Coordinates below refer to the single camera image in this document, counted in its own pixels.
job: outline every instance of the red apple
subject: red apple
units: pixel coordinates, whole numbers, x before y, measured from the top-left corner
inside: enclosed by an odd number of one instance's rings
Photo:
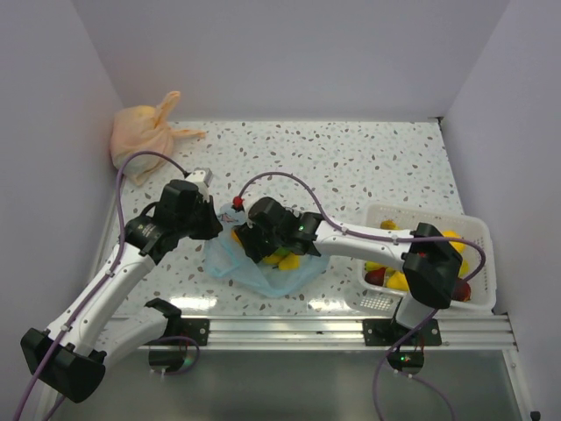
[[[370,285],[377,285],[379,287],[383,287],[385,274],[386,274],[386,268],[371,270],[370,272],[366,273],[365,281]]]
[[[454,292],[452,292],[452,300],[466,302],[472,297],[472,287],[466,281],[458,279],[456,281],[456,287]]]

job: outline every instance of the speckled countertop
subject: speckled countertop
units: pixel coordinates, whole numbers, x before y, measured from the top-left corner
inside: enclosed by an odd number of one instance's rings
[[[360,224],[365,207],[374,201],[462,213],[441,132],[434,122],[194,121],[173,126],[208,133],[206,139],[176,141],[174,158],[187,170],[212,169],[215,178],[210,191],[217,210],[253,175],[279,168],[303,178],[316,189],[329,213],[349,223]],[[125,221],[160,197],[163,186],[178,175],[166,165],[140,188],[127,182]],[[307,194],[287,179],[264,180],[250,191],[301,210],[315,209]],[[117,233],[114,221],[110,237],[116,239]],[[351,316],[368,310],[365,300],[372,303],[380,298],[361,288],[356,265],[343,257],[331,258],[327,273],[292,296],[266,298],[233,281],[205,274],[202,249],[201,241],[184,239],[138,283],[117,314],[134,314],[146,301],[160,296],[181,307],[183,314]],[[378,310],[388,310],[392,303],[384,298]]]

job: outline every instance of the white wall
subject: white wall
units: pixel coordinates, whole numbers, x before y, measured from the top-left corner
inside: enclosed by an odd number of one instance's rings
[[[120,100],[69,0],[0,3],[0,418],[30,375],[19,341],[77,296],[112,189]]]
[[[561,401],[561,2],[512,0],[444,120],[468,213],[486,220],[499,308],[543,419]]]
[[[508,0],[74,0],[125,105],[188,118],[442,116]]]

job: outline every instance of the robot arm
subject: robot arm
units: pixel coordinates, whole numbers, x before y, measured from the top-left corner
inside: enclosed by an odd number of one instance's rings
[[[433,225],[420,223],[414,231],[385,231],[334,221],[342,227],[336,230],[322,215],[294,212],[271,197],[244,203],[244,211],[247,223],[238,227],[236,234],[247,256],[255,262],[283,247],[300,255],[341,255],[376,261],[402,271],[410,292],[401,300],[394,320],[406,329],[417,326],[434,309],[450,307],[461,255],[445,241],[398,241],[442,237]],[[391,237],[394,241],[377,241],[373,239],[376,237]]]
[[[21,346],[32,373],[59,332],[66,331],[39,378],[78,403],[91,395],[103,379],[103,363],[108,352],[108,360],[116,361],[139,345],[164,334],[170,326],[170,309],[162,308],[161,303],[152,306],[148,303],[147,308],[126,323],[118,335],[111,335],[114,339],[105,349],[94,349],[103,328],[132,288],[160,263],[167,252],[177,247],[180,239],[212,239],[222,231],[212,196],[208,193],[211,177],[209,169],[196,169],[186,180],[172,180],[167,184],[160,200],[146,206],[126,225],[123,253],[113,271],[110,269],[114,266],[119,245],[68,309],[44,331],[30,329],[24,335]],[[148,216],[152,208],[153,215]],[[110,279],[89,299],[77,319],[67,326],[69,315],[106,275]]]

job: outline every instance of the cable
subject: cable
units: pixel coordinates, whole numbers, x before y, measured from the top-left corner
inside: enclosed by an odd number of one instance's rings
[[[349,235],[353,235],[355,237],[359,237],[360,239],[371,239],[373,241],[385,241],[385,242],[392,242],[392,243],[394,242],[394,239],[392,237],[366,234],[364,232],[358,232],[353,230],[343,231],[344,225],[339,225],[335,221],[333,221],[333,219],[330,218],[330,216],[323,209],[323,206],[320,203],[319,199],[317,198],[316,193],[314,193],[314,191],[309,187],[309,185],[306,184],[302,179],[298,178],[297,176],[289,173],[285,173],[283,171],[267,171],[265,173],[255,175],[249,182],[247,182],[244,185],[244,187],[240,190],[238,197],[236,197],[234,200],[238,198],[241,199],[241,197],[244,195],[245,191],[249,186],[251,186],[258,179],[267,177],[269,175],[281,175],[283,177],[290,178],[295,182],[298,182],[302,187],[304,187],[304,189],[309,193],[309,195],[314,200],[314,203],[316,204],[319,212],[322,214],[323,219],[325,219],[325,222],[327,222],[333,229],[340,232],[344,232]],[[463,279],[464,282],[468,282],[471,279],[473,279],[473,277],[476,274],[478,274],[481,271],[481,269],[483,269],[486,263],[486,255],[485,255],[485,251],[483,250],[483,247],[481,247],[480,245],[478,245],[473,241],[470,241],[469,239],[456,239],[453,237],[419,237],[419,238],[412,238],[412,239],[396,239],[395,241],[397,241],[398,243],[431,243],[436,241],[448,241],[448,242],[455,242],[455,243],[463,243],[469,247],[473,247],[475,250],[478,251],[481,259],[479,261],[479,265],[473,270],[473,272],[471,272],[468,276],[466,276]]]
[[[374,378],[372,382],[372,398],[374,402],[374,409],[376,409],[376,413],[378,414],[378,418],[380,419],[380,421],[386,421],[380,409],[380,399],[378,394],[378,379],[380,377],[380,371],[384,365],[384,362],[386,361],[387,357],[395,350],[395,348],[401,346],[407,339],[411,338],[411,336],[413,336],[416,332],[420,331],[435,316],[435,314],[437,314],[436,309],[434,309],[426,318],[424,318],[421,321],[421,323],[419,323],[417,326],[415,326],[413,329],[411,329],[409,332],[403,335],[401,339],[399,339],[392,346],[390,346],[390,348],[384,353],[384,356],[380,359],[380,362],[378,362],[378,365],[376,366],[376,370],[374,371]],[[408,375],[405,373],[402,372],[399,373],[401,375],[408,377]],[[418,377],[411,377],[411,378],[427,386],[429,389],[434,390],[440,397],[442,397],[442,399],[446,403],[446,406],[448,406],[448,408],[450,409],[452,421],[456,421],[456,412],[452,408],[452,405],[448,400],[448,398],[440,390],[438,390],[435,386],[433,386],[432,384],[430,384],[424,379]]]
[[[317,198],[316,194],[314,193],[314,191],[309,187],[308,184],[306,184],[306,182],[304,182],[302,179],[300,179],[299,177],[296,177],[295,175],[289,174],[289,173],[285,173],[282,171],[268,171],[259,175],[255,175],[251,180],[249,180],[244,187],[240,190],[238,197],[236,197],[234,200],[237,199],[241,199],[245,193],[245,191],[247,190],[247,188],[252,185],[254,182],[256,182],[258,179],[269,176],[269,175],[281,175],[281,176],[285,176],[287,178],[290,178],[291,180],[294,180],[295,182],[298,182],[301,186],[304,187],[304,189],[309,193],[309,195],[312,197],[314,203],[317,206],[317,209],[319,210],[319,212],[321,213],[322,217],[325,219],[325,222],[327,222],[332,228],[334,228],[335,230],[338,230],[340,232],[343,232],[344,229],[344,225],[339,225],[337,224],[335,221],[333,221],[330,216],[325,212],[322,204],[320,203],[319,199]],[[391,237],[385,237],[385,236],[380,236],[380,235],[372,235],[372,234],[366,234],[364,232],[356,232],[353,230],[346,230],[344,231],[346,234],[350,234],[353,235],[355,237],[359,237],[361,239],[371,239],[374,241],[385,241],[385,242],[394,242],[394,239]],[[397,242],[400,243],[424,243],[424,242],[434,242],[434,241],[448,241],[448,242],[458,242],[458,243],[463,243],[466,244],[470,247],[473,247],[475,250],[478,251],[479,256],[480,256],[480,262],[479,265],[473,270],[473,272],[471,272],[468,276],[466,276],[463,281],[464,282],[468,282],[471,279],[473,279],[473,277],[478,274],[481,269],[483,269],[483,267],[485,266],[486,263],[486,254],[485,251],[483,250],[483,248],[481,246],[479,246],[478,244],[476,244],[473,241],[467,240],[467,239],[456,239],[453,237],[424,237],[424,238],[412,238],[412,239],[397,239]],[[386,358],[389,356],[389,354],[391,354],[395,348],[399,347],[401,344],[403,344],[407,339],[409,339],[415,332],[419,331],[420,329],[423,328],[423,326],[425,326],[433,317],[434,315],[437,314],[437,310],[433,310],[419,325],[417,325],[415,328],[413,328],[412,330],[410,330],[406,335],[404,335],[401,339],[399,339],[397,342],[395,342],[395,344],[393,346],[391,346],[385,353],[384,357],[380,360],[380,362],[378,363],[378,366],[376,367],[376,371],[374,373],[374,378],[373,378],[373,401],[374,401],[374,408],[376,409],[376,412],[378,414],[378,417],[380,418],[380,421],[384,421],[385,418],[381,413],[380,410],[380,403],[379,403],[379,397],[378,397],[378,378],[380,377],[380,370],[382,368],[382,366],[384,365],[384,361],[386,360]],[[416,377],[412,377],[412,379],[416,380],[417,382],[420,382],[421,384],[427,386],[428,388],[434,390],[440,397],[442,397],[442,399],[444,400],[444,402],[446,403],[446,406],[448,406],[448,408],[450,409],[450,413],[452,416],[452,420],[456,420],[456,413],[454,412],[454,409],[452,408],[452,405],[450,403],[450,401],[448,400],[448,398],[442,393],[440,392],[436,387],[434,387],[432,384],[430,384],[429,382],[427,382],[424,379],[421,378],[416,378]]]
[[[119,248],[117,250],[117,256],[115,257],[115,260],[113,261],[113,263],[111,264],[108,270],[109,273],[112,273],[115,270],[117,265],[120,263],[121,257],[123,256],[123,252],[124,252],[124,216],[123,216],[123,205],[121,204],[121,185],[123,184],[124,168],[128,165],[129,162],[131,162],[134,158],[140,155],[154,155],[163,158],[164,160],[167,160],[173,165],[175,165],[183,173],[183,176],[187,177],[188,175],[188,172],[185,171],[181,167],[181,165],[179,165],[177,162],[167,157],[163,153],[152,152],[152,151],[140,151],[140,152],[133,153],[126,160],[124,160],[123,165],[117,171],[117,178],[115,180],[115,191],[117,195],[117,216],[119,220]],[[104,275],[102,279],[100,279],[99,282],[96,284],[96,286],[84,297],[82,302],[78,304],[76,309],[73,311],[73,313],[70,315],[67,322],[65,323],[65,326],[67,328],[69,328],[70,325],[78,318],[78,315],[88,304],[89,300],[91,300],[91,298],[97,293],[97,291],[99,291],[99,289],[107,282],[109,278],[110,278],[109,275]],[[16,408],[13,421],[18,421],[21,418],[21,414],[24,411],[25,403],[27,402],[27,399],[29,399],[29,396],[32,393],[35,383],[39,379],[39,376],[45,369],[47,362],[50,360],[51,356],[56,350],[57,345],[59,345],[59,343],[62,341],[62,338],[64,337],[66,332],[67,331],[61,330],[59,334],[56,336],[56,338],[54,339],[49,349],[46,351],[45,356],[43,357],[37,369],[35,370],[32,379],[27,383],[27,386],[25,387],[24,393],[19,401],[18,407]]]
[[[164,372],[164,375],[184,375],[185,373],[188,373],[193,368],[195,368],[196,363],[199,361],[199,358],[201,357],[201,348],[199,348],[199,344],[196,343],[196,340],[191,339],[187,336],[167,336],[165,338],[156,339],[154,340],[154,342],[168,342],[170,340],[183,340],[196,348],[195,359],[188,366],[183,367],[177,371],[171,371],[169,373]]]
[[[193,345],[196,348],[196,354],[195,354],[195,359],[188,366],[170,373],[166,372],[164,373],[164,375],[184,375],[189,371],[191,371],[193,368],[195,368],[196,363],[199,362],[199,358],[201,357],[201,348],[199,348],[199,344],[196,343],[196,340],[188,338],[187,336],[169,336],[166,338],[156,339],[154,340],[154,342],[167,342],[169,340],[183,340],[188,344]],[[66,397],[64,395],[60,395],[57,398],[57,400],[54,402],[53,408],[51,408],[47,412],[45,417],[43,417],[43,421],[48,421],[49,419],[51,419],[51,417],[54,415],[54,412],[56,412],[59,409],[59,407],[62,405],[65,399]]]

